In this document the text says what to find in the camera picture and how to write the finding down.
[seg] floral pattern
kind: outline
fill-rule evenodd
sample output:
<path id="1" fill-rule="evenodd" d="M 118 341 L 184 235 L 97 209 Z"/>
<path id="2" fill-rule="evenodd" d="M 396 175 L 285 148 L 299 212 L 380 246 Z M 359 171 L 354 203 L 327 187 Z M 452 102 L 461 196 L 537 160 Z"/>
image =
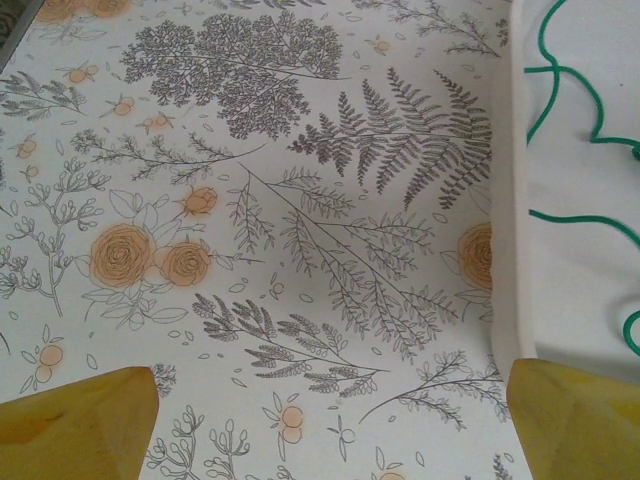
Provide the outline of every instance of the floral pattern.
<path id="1" fill-rule="evenodd" d="M 530 478 L 486 342 L 508 8 L 45 1 L 0 75 L 0 401 L 148 365 L 142 480 Z"/>

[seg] orange circle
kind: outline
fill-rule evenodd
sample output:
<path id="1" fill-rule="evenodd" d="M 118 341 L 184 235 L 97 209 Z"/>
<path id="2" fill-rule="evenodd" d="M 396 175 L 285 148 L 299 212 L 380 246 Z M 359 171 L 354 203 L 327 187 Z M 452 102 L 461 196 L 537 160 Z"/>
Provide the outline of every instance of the orange circle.
<path id="1" fill-rule="evenodd" d="M 302 410 L 298 407 L 287 407 L 282 412 L 282 423 L 287 427 L 298 428 L 302 425 Z"/>
<path id="2" fill-rule="evenodd" d="M 116 112 L 116 115 L 127 115 L 131 111 L 131 106 L 126 103 L 119 103 L 113 111 Z"/>
<path id="3" fill-rule="evenodd" d="M 27 140 L 22 144 L 22 150 L 27 153 L 31 153 L 36 149 L 36 146 L 36 142 L 34 142 L 33 140 Z"/>
<path id="4" fill-rule="evenodd" d="M 47 345 L 40 352 L 40 363 L 53 367 L 62 361 L 63 352 L 57 345 Z"/>
<path id="5" fill-rule="evenodd" d="M 53 370 L 51 367 L 47 365 L 40 365 L 36 369 L 36 380 L 40 383 L 47 383 L 51 380 L 51 376 L 53 375 Z"/>
<path id="6" fill-rule="evenodd" d="M 72 83 L 80 83 L 87 78 L 87 73 L 82 70 L 74 70 L 69 74 L 69 81 Z"/>
<path id="7" fill-rule="evenodd" d="M 295 445 L 302 440 L 302 429 L 284 427 L 284 430 L 282 430 L 282 438 L 284 438 L 285 442 Z"/>

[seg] branch illustration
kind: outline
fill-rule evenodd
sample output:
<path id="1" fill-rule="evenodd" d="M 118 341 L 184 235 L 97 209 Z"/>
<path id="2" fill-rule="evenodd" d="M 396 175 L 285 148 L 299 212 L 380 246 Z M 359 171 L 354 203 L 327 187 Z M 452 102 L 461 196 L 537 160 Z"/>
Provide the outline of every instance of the branch illustration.
<path id="1" fill-rule="evenodd" d="M 203 178 L 213 173 L 213 165 L 219 162 L 234 160 L 260 150 L 264 145 L 251 151 L 234 155 L 226 147 L 211 147 L 203 138 L 195 133 L 189 135 L 189 146 L 201 156 L 193 158 L 185 153 L 176 151 L 166 146 L 164 137 L 158 135 L 151 139 L 153 153 L 147 155 L 140 148 L 135 137 L 123 135 L 118 139 L 119 144 L 107 144 L 107 140 L 98 136 L 95 131 L 89 129 L 77 133 L 71 140 L 76 152 L 93 154 L 94 162 L 105 164 L 120 164 L 123 160 L 141 162 L 142 166 L 133 180 L 153 179 L 162 169 L 168 169 L 173 185 L 193 184 L 197 178 Z"/>
<path id="2" fill-rule="evenodd" d="M 418 411 L 421 407 L 435 411 L 445 423 L 453 422 L 458 431 L 466 428 L 460 415 L 460 407 L 452 406 L 447 398 L 433 397 L 435 391 L 441 390 L 473 397 L 479 401 L 487 400 L 493 404 L 495 414 L 500 421 L 504 422 L 510 418 L 509 408 L 503 395 L 502 379 L 493 359 L 490 359 L 484 372 L 475 372 L 469 368 L 467 357 L 461 350 L 436 354 L 434 363 L 433 373 L 428 362 L 425 362 L 423 368 L 417 370 L 418 377 L 422 380 L 418 387 L 402 392 L 375 406 L 362 417 L 360 423 L 379 408 L 398 401 L 406 405 L 409 411 L 413 411 L 414 408 Z"/>
<path id="3" fill-rule="evenodd" d="M 10 246 L 0 249 L 0 268 L 6 266 L 10 272 L 9 274 L 0 272 L 0 293 L 5 299 L 13 295 L 16 290 L 37 292 L 50 298 L 55 304 L 58 315 L 62 316 L 57 287 L 74 259 L 74 256 L 65 254 L 64 229 L 75 223 L 78 230 L 85 232 L 97 226 L 93 218 L 104 213 L 103 209 L 93 206 L 95 198 L 90 198 L 82 205 L 76 206 L 73 200 L 66 200 L 66 197 L 90 190 L 104 191 L 104 186 L 111 179 L 108 175 L 100 175 L 98 170 L 85 172 L 85 167 L 84 162 L 78 162 L 74 158 L 64 163 L 64 170 L 53 187 L 40 183 L 29 187 L 28 191 L 34 200 L 27 200 L 25 205 L 46 210 L 53 224 L 54 233 L 47 237 L 44 231 L 37 231 L 36 221 L 33 218 L 22 216 L 20 222 L 14 224 L 17 233 L 7 234 L 7 239 L 9 241 L 30 239 L 38 244 L 40 251 L 47 259 L 47 280 L 43 281 L 43 275 L 35 268 L 30 274 L 25 271 L 29 262 L 28 257 L 12 257 Z M 57 192 L 57 195 L 52 197 L 52 192 Z"/>
<path id="4" fill-rule="evenodd" d="M 167 20 L 138 32 L 136 40 L 122 59 L 126 82 L 154 77 L 151 93 L 160 105 L 182 106 L 195 97 L 203 106 L 215 99 L 219 118 L 240 139 L 253 132 L 288 135 L 310 112 L 299 79 L 338 79 L 342 56 L 332 27 L 296 20 L 287 10 L 277 21 L 215 15 L 198 32 Z"/>
<path id="5" fill-rule="evenodd" d="M 416 355 L 414 350 L 422 350 L 440 332 L 437 317 L 452 323 L 458 318 L 451 307 L 452 302 L 442 291 L 432 295 L 428 288 L 415 292 L 396 285 L 398 279 L 405 277 L 405 271 L 414 269 L 412 255 L 416 247 L 429 253 L 428 237 L 432 233 L 422 222 L 416 224 L 413 216 L 404 219 L 402 215 L 385 215 L 381 222 L 360 219 L 341 224 L 328 222 L 326 217 L 334 214 L 322 209 L 315 213 L 324 214 L 325 218 L 316 220 L 312 217 L 314 210 L 305 203 L 304 192 L 300 193 L 300 203 L 296 204 L 283 195 L 282 182 L 267 182 L 244 168 L 249 179 L 242 197 L 251 199 L 254 212 L 261 213 L 258 199 L 251 194 L 253 182 L 268 189 L 292 209 L 284 218 L 291 226 L 280 234 L 287 238 L 284 248 L 290 250 L 297 271 L 312 276 L 315 270 L 320 270 L 329 277 L 333 307 L 342 310 L 347 330 L 353 329 L 364 338 L 371 327 L 376 328 L 376 336 L 384 342 L 393 342 L 394 351 L 412 361 Z M 289 186 L 296 175 L 302 175 L 311 188 L 319 181 L 317 174 L 302 170 L 295 172 L 293 177 L 285 172 L 283 182 Z M 367 256 L 340 240 L 334 234 L 338 228 L 362 242 Z M 257 230 L 252 231 L 257 237 Z M 242 237 L 246 232 L 242 227 L 238 235 Z"/>
<path id="6" fill-rule="evenodd" d="M 229 309 L 215 295 L 215 302 L 200 294 L 196 297 L 198 302 L 193 304 L 193 311 L 205 319 L 204 331 L 209 337 L 232 342 L 239 338 L 239 334 L 246 334 L 262 342 L 257 350 L 245 349 L 256 359 L 251 365 L 271 370 L 257 373 L 258 377 L 304 375 L 312 383 L 309 386 L 312 392 L 339 393 L 340 397 L 347 398 L 377 390 L 373 377 L 386 372 L 345 359 L 342 352 L 349 342 L 328 323 L 318 327 L 301 315 L 291 314 L 291 320 L 274 324 L 269 312 L 251 300 L 246 300 L 246 305 L 234 302 Z M 294 339 L 298 347 L 276 341 L 278 334 Z M 322 365 L 325 373 L 313 372 L 315 365 Z"/>
<path id="7" fill-rule="evenodd" d="M 338 123 L 321 113 L 319 127 L 307 125 L 305 134 L 288 149 L 315 154 L 321 164 L 333 162 L 342 176 L 357 156 L 361 185 L 377 164 L 379 194 L 411 167 L 415 173 L 406 187 L 405 209 L 439 179 L 444 184 L 440 205 L 451 208 L 463 191 L 489 178 L 491 127 L 486 112 L 475 106 L 477 97 L 442 73 L 435 73 L 449 91 L 451 112 L 445 113 L 430 95 L 406 83 L 390 68 L 387 80 L 397 106 L 364 80 L 366 114 L 358 113 L 342 92 Z"/>
<path id="8" fill-rule="evenodd" d="M 464 12 L 458 19 L 452 19 L 444 14 L 444 7 L 435 0 L 425 0 L 424 8 L 411 7 L 405 0 L 351 0 L 353 5 L 359 9 L 380 10 L 386 8 L 391 12 L 390 19 L 396 23 L 408 21 L 424 22 L 418 23 L 417 33 L 421 37 L 426 37 L 432 33 L 440 33 L 453 37 L 462 38 L 461 43 L 452 43 L 444 51 L 446 53 L 472 53 L 480 56 L 499 58 L 500 54 L 495 48 L 489 45 L 492 34 L 487 29 L 482 28 L 482 22 L 471 17 Z M 506 37 L 502 31 L 494 34 L 500 39 L 500 46 L 506 45 Z"/>
<path id="9" fill-rule="evenodd" d="M 27 121 L 36 121 L 51 116 L 54 108 L 64 108 L 85 115 L 80 105 L 86 98 L 75 87 L 67 87 L 57 80 L 42 85 L 28 73 L 19 71 L 19 75 L 10 75 L 0 80 L 0 102 L 8 117 L 26 117 Z"/>

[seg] green wire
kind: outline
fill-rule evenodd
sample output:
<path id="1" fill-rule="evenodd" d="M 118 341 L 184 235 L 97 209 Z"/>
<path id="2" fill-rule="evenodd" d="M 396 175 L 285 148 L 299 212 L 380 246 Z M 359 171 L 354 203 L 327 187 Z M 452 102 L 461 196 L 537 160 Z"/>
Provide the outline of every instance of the green wire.
<path id="1" fill-rule="evenodd" d="M 545 34 L 547 31 L 547 27 L 549 25 L 549 22 L 553 18 L 553 16 L 560 9 L 560 7 L 562 7 L 562 5 L 566 3 L 566 1 L 567 0 L 558 0 L 553 5 L 553 7 L 549 10 L 549 12 L 547 12 L 547 15 L 545 15 L 540 25 L 540 30 L 538 31 L 538 49 L 540 50 L 540 53 L 542 54 L 542 56 L 551 65 L 548 67 L 525 68 L 525 73 L 547 73 L 547 72 L 553 73 L 553 89 L 551 91 L 551 96 L 549 97 L 549 101 L 547 102 L 547 105 L 545 106 L 544 110 L 542 111 L 540 116 L 536 119 L 533 126 L 529 129 L 529 132 L 527 133 L 527 145 L 531 142 L 531 140 L 533 139 L 537 131 L 540 129 L 542 124 L 546 121 L 547 117 L 551 113 L 551 110 L 553 110 L 553 107 L 558 98 L 558 93 L 560 91 L 560 73 L 564 72 L 572 75 L 580 83 L 582 83 L 582 85 L 589 92 L 589 94 L 593 98 L 593 101 L 596 104 L 596 110 L 597 110 L 596 123 L 593 127 L 593 130 L 591 131 L 589 141 L 594 144 L 613 143 L 613 144 L 630 146 L 632 147 L 631 152 L 634 158 L 640 161 L 640 142 L 629 139 L 629 138 L 623 138 L 623 137 L 600 137 L 599 136 L 600 132 L 602 131 L 602 127 L 604 126 L 604 104 L 602 102 L 600 95 L 598 94 L 596 89 L 593 87 L 591 82 L 589 82 L 589 80 L 583 74 L 581 74 L 580 72 L 578 72 L 577 70 L 571 67 L 560 65 L 556 57 L 554 57 L 549 52 L 549 50 L 547 50 L 547 47 L 545 44 Z M 564 225 L 578 224 L 578 223 L 596 223 L 601 225 L 608 225 L 618 230 L 623 235 L 625 235 L 640 250 L 640 236 L 628 226 L 609 217 L 603 217 L 599 215 L 579 215 L 579 216 L 569 216 L 569 217 L 557 217 L 557 216 L 548 215 L 546 213 L 539 212 L 537 210 L 529 210 L 529 214 L 545 222 L 564 224 Z M 631 349 L 631 351 L 633 351 L 633 353 L 635 353 L 636 355 L 640 356 L 640 346 L 638 346 L 638 344 L 633 340 L 633 337 L 631 335 L 631 328 L 633 327 L 634 323 L 638 319 L 640 319 L 640 310 L 634 312 L 633 314 L 629 315 L 629 317 L 627 317 L 627 319 L 624 322 L 624 326 L 622 328 L 622 335 L 623 335 L 624 341 L 626 342 L 627 346 Z"/>

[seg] sprig illustration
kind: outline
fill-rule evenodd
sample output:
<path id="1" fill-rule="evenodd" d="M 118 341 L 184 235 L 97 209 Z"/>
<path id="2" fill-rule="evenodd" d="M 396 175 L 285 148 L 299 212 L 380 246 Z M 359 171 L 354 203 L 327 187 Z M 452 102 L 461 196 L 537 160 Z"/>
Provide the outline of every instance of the sprig illustration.
<path id="1" fill-rule="evenodd" d="M 151 367 L 153 378 L 156 382 L 158 395 L 165 398 L 171 393 L 171 389 L 176 384 L 176 367 L 164 363 L 156 363 Z"/>
<path id="2" fill-rule="evenodd" d="M 37 292 L 50 298 L 58 315 L 62 316 L 57 288 L 74 260 L 73 255 L 67 255 L 64 251 L 64 230 L 75 224 L 78 230 L 86 232 L 97 226 L 94 218 L 104 213 L 103 209 L 94 207 L 95 198 L 84 200 L 78 205 L 68 197 L 92 190 L 104 191 L 111 179 L 108 175 L 101 175 L 99 170 L 86 171 L 85 168 L 84 162 L 78 162 L 75 158 L 68 160 L 53 186 L 37 183 L 29 187 L 33 200 L 25 201 L 25 206 L 46 211 L 53 232 L 47 236 L 44 230 L 37 228 L 33 218 L 23 215 L 20 222 L 14 224 L 16 233 L 7 234 L 6 237 L 12 242 L 22 239 L 36 242 L 46 258 L 46 274 L 42 275 L 35 268 L 27 273 L 28 257 L 12 257 L 10 246 L 0 249 L 0 268 L 6 267 L 9 270 L 8 274 L 0 272 L 0 293 L 4 298 L 9 298 L 16 290 Z"/>
<path id="3" fill-rule="evenodd" d="M 321 164 L 333 162 L 344 176 L 357 159 L 360 184 L 377 164 L 379 194 L 405 169 L 413 176 L 406 187 L 405 208 L 430 184 L 441 180 L 440 205 L 453 206 L 469 186 L 489 178 L 491 127 L 486 112 L 477 106 L 477 97 L 436 71 L 449 91 L 451 112 L 434 103 L 430 95 L 402 80 L 390 68 L 387 80 L 397 107 L 375 90 L 367 80 L 362 89 L 367 112 L 358 113 L 345 92 L 340 94 L 340 120 L 320 114 L 320 126 L 306 126 L 288 148 L 315 154 Z"/>
<path id="4" fill-rule="evenodd" d="M 288 135 L 310 111 L 299 79 L 337 79 L 342 55 L 332 27 L 286 10 L 277 20 L 263 15 L 253 22 L 215 15 L 197 32 L 167 20 L 138 32 L 136 41 L 122 59 L 126 82 L 155 77 L 151 93 L 160 105 L 215 99 L 218 117 L 241 139 L 252 132 Z"/>
<path id="5" fill-rule="evenodd" d="M 83 154 L 92 154 L 94 162 L 107 165 L 121 164 L 123 161 L 139 162 L 138 173 L 133 180 L 153 179 L 163 169 L 171 172 L 171 183 L 193 184 L 196 180 L 204 179 L 213 173 L 213 165 L 219 162 L 234 160 L 250 155 L 264 145 L 249 152 L 234 155 L 226 147 L 211 147 L 205 140 L 195 133 L 189 135 L 189 146 L 197 154 L 197 158 L 177 151 L 166 145 L 162 135 L 151 139 L 152 153 L 149 155 L 141 148 L 135 137 L 123 135 L 118 143 L 108 143 L 107 139 L 89 129 L 77 133 L 71 140 L 75 150 Z"/>
<path id="6" fill-rule="evenodd" d="M 460 43 L 452 43 L 445 48 L 446 53 L 472 53 L 480 56 L 500 57 L 495 47 L 490 43 L 495 36 L 499 39 L 499 45 L 506 45 L 506 37 L 500 30 L 492 33 L 483 28 L 482 22 L 473 18 L 467 12 L 463 12 L 459 18 L 452 19 L 445 15 L 444 7 L 435 0 L 425 0 L 424 6 L 413 7 L 406 0 L 351 0 L 356 8 L 360 9 L 386 9 L 391 13 L 390 19 L 396 23 L 409 21 L 419 22 L 416 31 L 421 37 L 433 33 L 450 35 L 463 39 Z"/>
<path id="7" fill-rule="evenodd" d="M 57 80 L 43 85 L 22 71 L 0 79 L 0 102 L 8 117 L 26 117 L 31 122 L 49 118 L 51 110 L 57 108 L 85 115 L 80 105 L 86 101 L 75 87 L 67 87 Z"/>
<path id="8" fill-rule="evenodd" d="M 366 333 L 374 328 L 375 335 L 384 342 L 392 343 L 394 351 L 399 352 L 403 359 L 412 360 L 415 350 L 423 349 L 440 332 L 436 324 L 438 318 L 445 322 L 456 321 L 458 314 L 442 291 L 431 292 L 426 286 L 420 291 L 407 290 L 397 284 L 399 279 L 415 269 L 415 251 L 430 252 L 429 237 L 433 234 L 424 222 L 416 222 L 413 216 L 405 218 L 385 214 L 381 221 L 359 219 L 341 223 L 341 214 L 332 209 L 314 210 L 305 199 L 304 189 L 315 188 L 313 185 L 320 181 L 317 174 L 307 170 L 296 171 L 293 175 L 285 172 L 284 180 L 275 183 L 267 182 L 244 168 L 249 177 L 242 197 L 245 203 L 249 202 L 249 207 L 241 209 L 241 213 L 249 212 L 250 224 L 251 221 L 260 221 L 267 225 L 265 231 L 268 236 L 257 227 L 245 228 L 232 214 L 234 223 L 240 228 L 237 238 L 244 242 L 241 245 L 249 248 L 249 245 L 258 245 L 263 240 L 265 246 L 274 245 L 275 227 L 260 218 L 262 209 L 251 190 L 252 185 L 258 184 L 290 208 L 284 218 L 289 226 L 280 233 L 286 238 L 284 248 L 291 252 L 298 272 L 309 276 L 322 272 L 329 278 L 333 307 L 341 309 L 347 330 L 353 329 L 364 339 Z M 300 185 L 305 186 L 298 190 L 299 201 L 295 202 L 283 195 L 283 188 L 289 188 L 292 181 L 297 182 L 298 176 L 304 178 Z M 340 197 L 338 205 L 347 201 Z M 338 230 L 361 242 L 366 255 L 345 244 Z M 245 240 L 249 236 L 251 244 Z"/>
<path id="9" fill-rule="evenodd" d="M 374 376 L 385 370 L 359 366 L 345 359 L 342 352 L 349 342 L 328 323 L 318 326 L 297 314 L 290 315 L 290 320 L 274 323 L 269 312 L 251 300 L 247 300 L 246 305 L 234 302 L 229 309 L 217 296 L 214 301 L 200 294 L 196 297 L 198 302 L 193 304 L 193 311 L 205 319 L 204 331 L 209 337 L 232 342 L 245 334 L 261 341 L 257 349 L 245 349 L 255 358 L 251 365 L 271 370 L 256 376 L 303 375 L 311 382 L 309 390 L 312 392 L 338 393 L 343 398 L 377 390 Z M 293 339 L 297 346 L 277 340 L 279 334 Z M 318 368 L 323 368 L 324 372 L 316 373 Z"/>
<path id="10" fill-rule="evenodd" d="M 467 357 L 461 350 L 435 354 L 433 365 L 425 362 L 417 373 L 422 382 L 418 387 L 402 392 L 375 406 L 362 417 L 360 423 L 379 408 L 398 401 L 406 405 L 409 411 L 418 411 L 420 408 L 435 411 L 445 423 L 452 422 L 458 431 L 466 428 L 460 415 L 460 407 L 452 406 L 448 398 L 435 398 L 436 391 L 457 393 L 479 401 L 486 400 L 493 404 L 495 414 L 500 421 L 504 422 L 510 418 L 509 408 L 503 395 L 502 379 L 492 358 L 485 370 L 481 372 L 474 371 L 467 365 Z"/>
<path id="11" fill-rule="evenodd" d="M 493 474 L 495 475 L 495 480 L 513 480 L 513 476 L 504 466 L 502 457 L 498 454 L 493 457 Z M 471 477 L 467 475 L 464 479 L 471 480 Z"/>
<path id="12" fill-rule="evenodd" d="M 210 4 L 218 8 L 237 8 L 250 10 L 256 5 L 265 5 L 269 8 L 293 8 L 298 6 L 312 7 L 313 5 L 326 5 L 323 0 L 209 0 Z"/>
<path id="13" fill-rule="evenodd" d="M 156 469 L 168 478 L 182 480 L 200 480 L 194 472 L 196 455 L 196 432 L 204 422 L 204 415 L 196 417 L 191 405 L 187 405 L 182 414 L 182 421 L 175 419 L 171 433 L 176 439 L 167 447 L 165 441 L 158 437 L 151 451 L 147 451 L 147 467 Z"/>
<path id="14" fill-rule="evenodd" d="M 166 478 L 179 480 L 201 480 L 204 479 L 196 461 L 198 447 L 198 430 L 204 423 L 205 416 L 196 416 L 191 405 L 187 405 L 181 419 L 173 421 L 171 431 L 174 441 L 165 442 L 161 437 L 157 437 L 151 450 L 147 450 L 147 467 L 152 470 L 159 470 L 160 474 Z M 248 441 L 248 433 L 236 430 L 235 422 L 227 420 L 224 431 L 209 431 L 209 439 L 218 451 L 219 455 L 204 460 L 206 478 L 224 478 L 226 480 L 257 480 L 252 475 L 241 476 L 236 473 L 234 459 L 247 455 L 251 447 Z M 283 466 L 278 466 L 278 479 L 295 480 L 291 473 Z"/>

